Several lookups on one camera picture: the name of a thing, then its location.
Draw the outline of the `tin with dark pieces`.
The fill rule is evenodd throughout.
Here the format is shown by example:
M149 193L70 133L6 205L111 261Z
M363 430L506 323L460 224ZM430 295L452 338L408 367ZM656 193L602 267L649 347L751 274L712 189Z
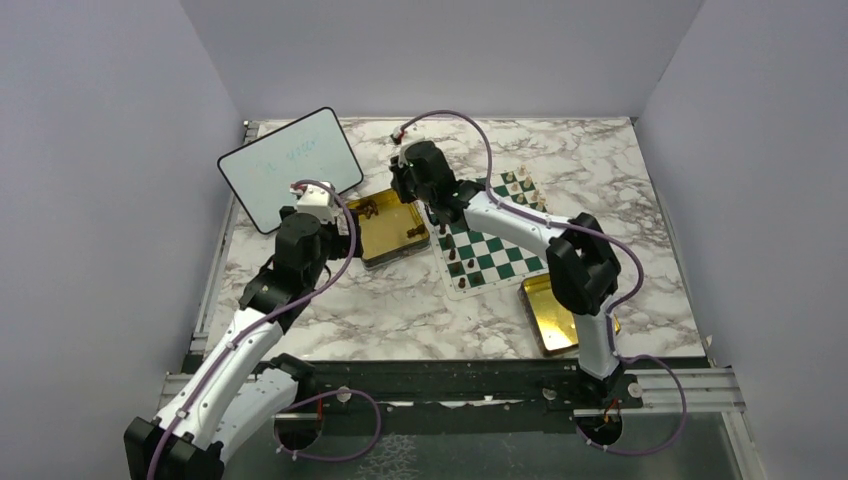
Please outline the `tin with dark pieces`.
M373 270L430 246L430 234L418 208L386 189L347 203L360 226L361 262Z

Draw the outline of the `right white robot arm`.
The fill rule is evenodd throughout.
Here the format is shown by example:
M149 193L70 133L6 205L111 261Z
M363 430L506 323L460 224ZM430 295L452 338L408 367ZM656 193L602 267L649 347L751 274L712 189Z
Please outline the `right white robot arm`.
M430 140L395 143L391 187L402 202L419 201L441 225L499 237L545 263L554 298L574 318L578 396L592 407L612 399L623 375L609 312L621 265L596 218L544 215L495 196L480 182L457 179Z

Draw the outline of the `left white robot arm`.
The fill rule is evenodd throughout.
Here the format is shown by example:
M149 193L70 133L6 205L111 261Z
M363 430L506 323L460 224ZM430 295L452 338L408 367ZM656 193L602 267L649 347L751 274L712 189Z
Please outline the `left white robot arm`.
M124 433L133 479L220 479L229 459L274 413L313 401L314 384L269 367L248 378L311 300L338 280L320 276L330 260L361 256L360 228L348 207L284 207L275 250L244 288L227 332L191 379L152 420Z

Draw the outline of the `dark pieces in tin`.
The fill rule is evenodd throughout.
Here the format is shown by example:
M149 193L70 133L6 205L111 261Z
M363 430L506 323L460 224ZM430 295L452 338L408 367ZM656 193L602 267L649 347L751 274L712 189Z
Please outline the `dark pieces in tin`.
M418 210L409 204L364 202L356 207L366 240L412 240L427 235Z

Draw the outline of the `white chess pieces group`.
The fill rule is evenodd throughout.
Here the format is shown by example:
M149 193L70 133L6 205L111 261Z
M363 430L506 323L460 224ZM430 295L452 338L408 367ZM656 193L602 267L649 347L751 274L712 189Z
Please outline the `white chess pieces group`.
M546 212L547 201L536 186L530 171L525 165L501 174L505 196L512 202L527 206L538 212Z

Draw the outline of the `green white chess board mat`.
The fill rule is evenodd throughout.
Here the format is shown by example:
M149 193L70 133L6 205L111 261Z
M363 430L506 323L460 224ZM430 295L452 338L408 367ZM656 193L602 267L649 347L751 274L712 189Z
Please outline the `green white chess board mat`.
M505 196L505 188L501 180L501 174L504 172L507 171L495 173L492 176L492 190L495 195L512 202ZM547 205L546 209L546 212L531 210L539 216L545 216L549 213ZM429 210L425 210L424 213L428 220L427 228L430 232L430 243L436 269L445 286L446 295L451 300L459 301L485 292L515 286L530 276L546 271L546 266L539 256L502 237L486 232L447 226L447 234L453 236L453 249L456 249L457 252L456 259L451 261L448 259L450 250L443 247L444 237L447 234L440 236L438 220ZM471 258L475 259L475 266L469 269L466 265ZM452 277L448 265L456 262L462 263L464 273ZM482 285L474 286L472 284L473 277L476 275L483 277L484 283ZM467 280L467 287L464 290L458 288L458 281L461 278Z

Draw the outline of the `small whiteboard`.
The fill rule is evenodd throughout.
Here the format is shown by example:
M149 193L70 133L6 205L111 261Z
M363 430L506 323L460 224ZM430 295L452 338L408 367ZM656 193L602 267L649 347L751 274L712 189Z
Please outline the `small whiteboard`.
M291 184L324 181L344 193L364 180L339 118L328 106L223 155L217 168L262 234L276 230L279 210L295 203Z

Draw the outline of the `empty gold tin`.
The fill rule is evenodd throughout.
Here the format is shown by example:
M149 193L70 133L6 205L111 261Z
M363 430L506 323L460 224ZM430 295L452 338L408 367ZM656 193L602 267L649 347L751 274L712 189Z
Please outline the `empty gold tin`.
M578 350L573 314L553 295L548 274L524 279L518 298L543 357L556 357Z

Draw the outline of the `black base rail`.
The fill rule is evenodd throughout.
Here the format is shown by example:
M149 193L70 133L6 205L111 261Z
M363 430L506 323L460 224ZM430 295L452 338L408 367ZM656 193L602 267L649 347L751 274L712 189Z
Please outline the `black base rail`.
M298 383L299 415L284 430L326 436L387 434L572 433L574 418L601 421L642 407L628 389L634 374L617 369L602 382L575 359L314 361L281 354L259 363Z

